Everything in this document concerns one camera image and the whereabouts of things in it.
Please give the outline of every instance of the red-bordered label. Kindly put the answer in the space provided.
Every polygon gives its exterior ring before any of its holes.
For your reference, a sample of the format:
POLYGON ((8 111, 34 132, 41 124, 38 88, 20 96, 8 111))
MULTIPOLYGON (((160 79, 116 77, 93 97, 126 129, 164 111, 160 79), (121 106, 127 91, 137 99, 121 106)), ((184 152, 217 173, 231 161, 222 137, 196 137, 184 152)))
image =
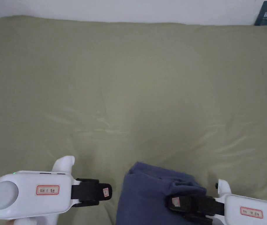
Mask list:
POLYGON ((177 198, 172 198, 172 203, 175 207, 180 207, 180 200, 179 197, 177 198))
POLYGON ((58 195, 58 185, 38 185, 36 190, 37 195, 58 195))
POLYGON ((263 211, 259 209, 241 207, 241 214, 244 216, 251 216, 251 217, 263 219, 263 211))
POLYGON ((105 197, 109 197, 109 189, 108 188, 103 189, 103 195, 105 197))

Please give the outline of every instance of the blue cloth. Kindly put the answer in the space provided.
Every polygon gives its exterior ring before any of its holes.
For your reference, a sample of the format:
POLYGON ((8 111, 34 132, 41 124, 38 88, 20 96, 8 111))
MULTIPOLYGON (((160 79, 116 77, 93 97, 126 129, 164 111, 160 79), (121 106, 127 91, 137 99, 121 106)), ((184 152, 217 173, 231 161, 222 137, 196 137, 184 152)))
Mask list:
POLYGON ((205 195, 193 176, 137 162, 124 177, 116 225, 188 225, 166 207, 174 194, 205 195))

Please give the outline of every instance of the wrinkled fabric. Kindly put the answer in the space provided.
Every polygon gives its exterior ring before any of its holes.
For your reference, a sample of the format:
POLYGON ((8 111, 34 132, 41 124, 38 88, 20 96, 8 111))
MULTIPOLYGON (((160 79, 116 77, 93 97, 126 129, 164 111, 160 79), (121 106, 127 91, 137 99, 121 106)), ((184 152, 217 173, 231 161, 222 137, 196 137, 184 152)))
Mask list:
POLYGON ((166 207, 175 194, 205 195, 193 176, 160 167, 136 163, 124 177, 116 225, 190 225, 166 207))
POLYGON ((0 19, 0 176, 64 155, 113 196, 58 225, 115 224, 137 161, 267 200, 267 26, 0 19))

